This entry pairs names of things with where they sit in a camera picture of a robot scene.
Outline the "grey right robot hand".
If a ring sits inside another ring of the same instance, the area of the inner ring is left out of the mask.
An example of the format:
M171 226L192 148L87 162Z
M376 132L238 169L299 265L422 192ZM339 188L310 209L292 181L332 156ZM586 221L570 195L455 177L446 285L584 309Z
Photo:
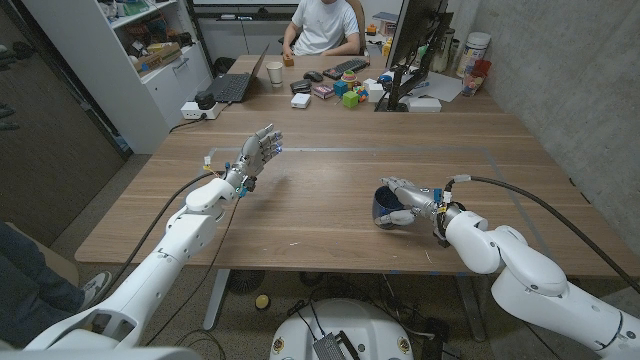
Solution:
M397 177L381 178L383 186L376 190L372 205L374 223L383 229L406 226L417 216L436 220L440 208L435 190L419 188L411 181Z

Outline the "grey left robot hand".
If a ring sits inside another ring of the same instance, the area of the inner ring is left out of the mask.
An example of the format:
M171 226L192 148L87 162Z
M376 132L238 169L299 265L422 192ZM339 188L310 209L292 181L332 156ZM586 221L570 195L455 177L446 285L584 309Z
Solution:
M257 176L264 165L282 151L282 133L273 130L274 125L258 130L247 138L235 162L226 172L224 179L235 188L246 188L253 192Z

